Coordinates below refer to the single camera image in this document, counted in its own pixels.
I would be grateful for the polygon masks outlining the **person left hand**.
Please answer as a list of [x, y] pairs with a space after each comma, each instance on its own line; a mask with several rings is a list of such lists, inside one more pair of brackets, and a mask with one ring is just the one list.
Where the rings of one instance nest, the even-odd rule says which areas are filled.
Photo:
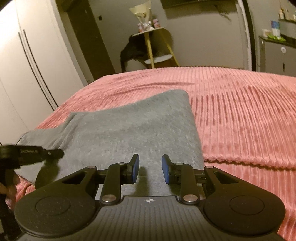
[[8, 185], [3, 185], [1, 183], [1, 194], [12, 199], [16, 196], [16, 186], [20, 183], [19, 176], [14, 172], [12, 176], [12, 183]]

